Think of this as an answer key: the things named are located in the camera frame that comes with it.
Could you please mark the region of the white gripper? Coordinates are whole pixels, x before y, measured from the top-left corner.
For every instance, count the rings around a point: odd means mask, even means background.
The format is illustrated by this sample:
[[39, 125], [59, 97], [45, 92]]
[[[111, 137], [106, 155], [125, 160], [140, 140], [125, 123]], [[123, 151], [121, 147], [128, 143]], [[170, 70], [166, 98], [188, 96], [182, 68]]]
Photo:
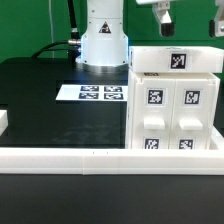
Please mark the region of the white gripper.
[[170, 2], [172, 1], [178, 0], [136, 0], [139, 5], [153, 4], [152, 11], [159, 25], [160, 35], [163, 37], [174, 35], [175, 23], [169, 14]]

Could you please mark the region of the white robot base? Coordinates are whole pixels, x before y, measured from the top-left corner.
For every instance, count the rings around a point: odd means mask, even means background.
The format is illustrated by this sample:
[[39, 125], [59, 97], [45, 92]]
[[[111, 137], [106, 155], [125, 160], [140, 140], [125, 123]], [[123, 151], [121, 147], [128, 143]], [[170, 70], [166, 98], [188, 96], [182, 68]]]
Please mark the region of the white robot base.
[[116, 73], [128, 67], [128, 37], [123, 31], [124, 0], [87, 0], [87, 29], [81, 37], [79, 69]]

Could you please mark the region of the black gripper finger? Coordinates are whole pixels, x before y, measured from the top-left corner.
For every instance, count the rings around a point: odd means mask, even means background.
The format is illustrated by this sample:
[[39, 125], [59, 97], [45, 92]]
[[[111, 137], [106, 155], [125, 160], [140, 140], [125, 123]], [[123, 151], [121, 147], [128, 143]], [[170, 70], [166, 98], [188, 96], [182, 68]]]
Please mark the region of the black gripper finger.
[[210, 21], [209, 34], [211, 37], [224, 37], [224, 6], [218, 8], [215, 18]]

